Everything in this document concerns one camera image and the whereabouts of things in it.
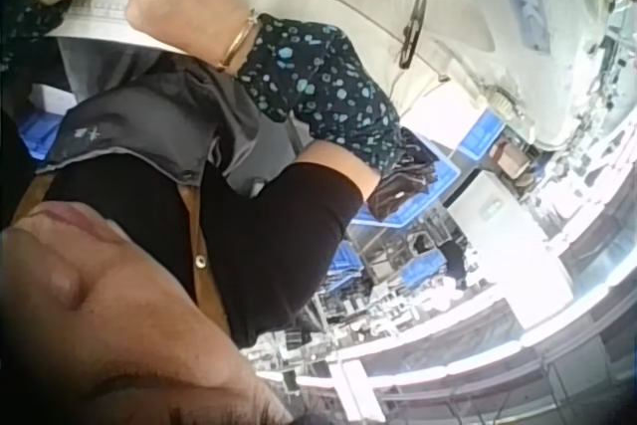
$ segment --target gold bracelet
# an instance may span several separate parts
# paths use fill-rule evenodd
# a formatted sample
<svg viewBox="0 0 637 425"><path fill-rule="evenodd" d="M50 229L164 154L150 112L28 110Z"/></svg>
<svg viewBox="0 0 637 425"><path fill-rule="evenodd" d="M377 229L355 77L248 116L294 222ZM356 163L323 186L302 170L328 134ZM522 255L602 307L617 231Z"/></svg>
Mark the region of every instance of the gold bracelet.
<svg viewBox="0 0 637 425"><path fill-rule="evenodd" d="M255 26L258 24L259 24L259 19L255 17L254 12L252 12L243 30L239 33L237 38L234 40L234 42L228 49L228 53L226 54L225 60L221 62L219 65L217 65L216 69L219 72L223 73L226 70L228 70L228 68L230 67L230 64L232 64L232 61L237 56L237 53L239 52L243 44L246 42L246 39L248 39L248 36L252 32L252 29L254 29Z"/></svg>

